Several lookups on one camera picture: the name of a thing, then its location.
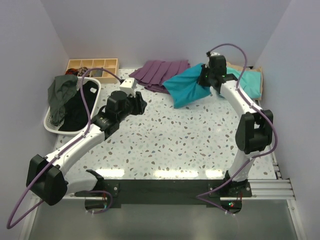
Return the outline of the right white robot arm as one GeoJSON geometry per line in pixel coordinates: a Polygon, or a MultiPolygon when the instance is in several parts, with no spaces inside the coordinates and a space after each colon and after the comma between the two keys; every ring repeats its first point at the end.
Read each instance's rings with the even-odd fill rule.
{"type": "Polygon", "coordinates": [[[272,143],[274,116],[270,110],[262,110],[241,88],[239,79],[227,72],[227,61],[223,55],[208,52],[207,56],[208,63],[201,66],[197,83],[213,87],[239,117],[235,133],[238,150],[234,161],[225,173],[223,184],[210,193],[220,191],[233,197],[246,187],[255,158],[272,143]]]}

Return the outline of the teal t shirt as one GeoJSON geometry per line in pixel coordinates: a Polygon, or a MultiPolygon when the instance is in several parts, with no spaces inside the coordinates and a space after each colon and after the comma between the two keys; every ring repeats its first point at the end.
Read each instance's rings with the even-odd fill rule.
{"type": "Polygon", "coordinates": [[[197,83],[201,75],[202,64],[197,64],[175,75],[163,83],[173,100],[175,109],[208,97],[211,94],[209,86],[201,86],[197,83]]]}

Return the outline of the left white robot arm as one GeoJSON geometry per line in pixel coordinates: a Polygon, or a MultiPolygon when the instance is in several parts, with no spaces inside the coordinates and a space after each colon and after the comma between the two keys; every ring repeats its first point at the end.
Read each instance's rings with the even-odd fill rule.
{"type": "Polygon", "coordinates": [[[134,95],[113,91],[89,128],[45,157],[34,156],[29,163],[26,187],[48,205],[57,204],[65,195],[87,191],[99,196],[104,190],[101,177],[92,172],[85,181],[66,179],[67,172],[87,152],[114,134],[129,115],[143,115],[147,102],[141,92],[134,95]]]}

